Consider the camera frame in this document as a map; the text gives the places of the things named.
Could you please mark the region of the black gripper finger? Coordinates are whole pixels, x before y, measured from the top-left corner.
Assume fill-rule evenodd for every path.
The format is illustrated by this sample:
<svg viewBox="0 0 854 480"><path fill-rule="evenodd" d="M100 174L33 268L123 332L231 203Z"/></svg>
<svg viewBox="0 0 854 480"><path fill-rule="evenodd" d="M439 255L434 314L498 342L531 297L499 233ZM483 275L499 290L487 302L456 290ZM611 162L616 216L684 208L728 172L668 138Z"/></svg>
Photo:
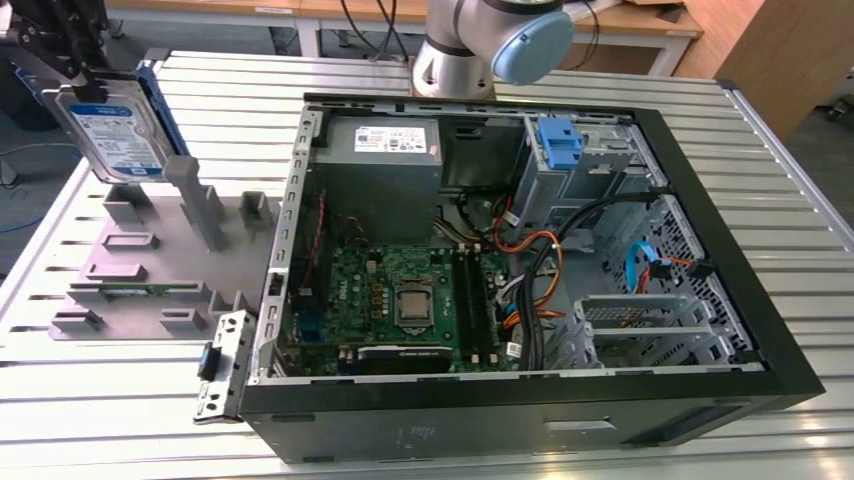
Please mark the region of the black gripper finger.
<svg viewBox="0 0 854 480"><path fill-rule="evenodd" d="M103 0L69 0L67 18L72 25L73 45L88 67L107 69L109 61L101 33L108 29L108 17Z"/></svg>
<svg viewBox="0 0 854 480"><path fill-rule="evenodd" d="M83 101L105 101L107 91L96 73L108 68L101 32L103 20L65 18L56 26L40 26L32 20L11 22L15 53L37 77L63 82Z"/></svg>

